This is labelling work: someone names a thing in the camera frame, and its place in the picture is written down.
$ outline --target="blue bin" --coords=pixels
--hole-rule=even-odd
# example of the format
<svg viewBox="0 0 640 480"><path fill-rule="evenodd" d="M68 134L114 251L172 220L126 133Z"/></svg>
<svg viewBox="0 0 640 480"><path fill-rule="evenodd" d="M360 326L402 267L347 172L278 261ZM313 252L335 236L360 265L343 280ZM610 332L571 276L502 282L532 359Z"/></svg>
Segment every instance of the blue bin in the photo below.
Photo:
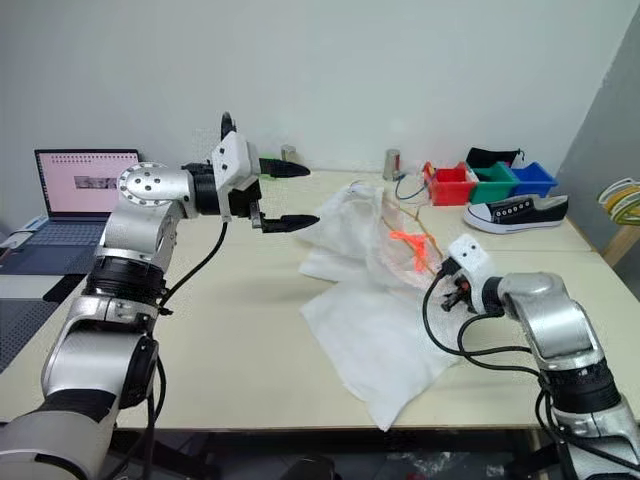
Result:
<svg viewBox="0 0 640 480"><path fill-rule="evenodd" d="M546 197L553 187L558 185L556 179L547 173L538 162L525 168L512 168L513 174L520 183L511 190L511 196L537 194Z"/></svg>

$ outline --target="black shoe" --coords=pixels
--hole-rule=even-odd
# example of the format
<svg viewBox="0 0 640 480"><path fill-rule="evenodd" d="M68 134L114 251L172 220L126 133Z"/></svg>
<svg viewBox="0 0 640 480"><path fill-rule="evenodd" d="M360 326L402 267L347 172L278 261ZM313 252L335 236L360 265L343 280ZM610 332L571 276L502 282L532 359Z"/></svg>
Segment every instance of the black shoe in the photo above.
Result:
<svg viewBox="0 0 640 480"><path fill-rule="evenodd" d="M469 205L464 221L489 233L514 233L530 228L555 227L569 209L569 197L540 198L534 195L507 198L499 202Z"/></svg>

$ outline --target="white wall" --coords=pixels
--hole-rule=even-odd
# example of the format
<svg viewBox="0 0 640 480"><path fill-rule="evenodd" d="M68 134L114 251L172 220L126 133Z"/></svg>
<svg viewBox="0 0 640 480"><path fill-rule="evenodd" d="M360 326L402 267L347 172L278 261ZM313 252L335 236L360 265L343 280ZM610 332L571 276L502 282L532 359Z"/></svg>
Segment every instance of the white wall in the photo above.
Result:
<svg viewBox="0 0 640 480"><path fill-rule="evenodd" d="M43 210L36 147L193 160L230 110L308 165L452 164L522 147L555 172L638 0L0 0L0 221ZM20 208L7 199L21 198Z"/></svg>

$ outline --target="laptop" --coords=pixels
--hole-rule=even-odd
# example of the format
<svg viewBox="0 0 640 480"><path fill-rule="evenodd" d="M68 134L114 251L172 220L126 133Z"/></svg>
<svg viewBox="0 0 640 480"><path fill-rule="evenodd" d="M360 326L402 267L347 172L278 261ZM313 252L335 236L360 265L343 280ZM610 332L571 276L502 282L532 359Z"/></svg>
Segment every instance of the laptop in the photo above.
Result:
<svg viewBox="0 0 640 480"><path fill-rule="evenodd" d="M48 220L5 257L0 274L89 273L96 245L118 201L118 177L138 151L36 150Z"/></svg>

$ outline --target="laptop screen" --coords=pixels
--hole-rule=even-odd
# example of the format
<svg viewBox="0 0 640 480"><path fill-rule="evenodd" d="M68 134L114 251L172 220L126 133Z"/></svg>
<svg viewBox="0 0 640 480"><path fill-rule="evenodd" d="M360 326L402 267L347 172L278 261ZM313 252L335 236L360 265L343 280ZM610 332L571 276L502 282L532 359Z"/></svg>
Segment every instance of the laptop screen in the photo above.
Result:
<svg viewBox="0 0 640 480"><path fill-rule="evenodd" d="M106 216L118 201L118 177L136 150L36 150L49 216Z"/></svg>

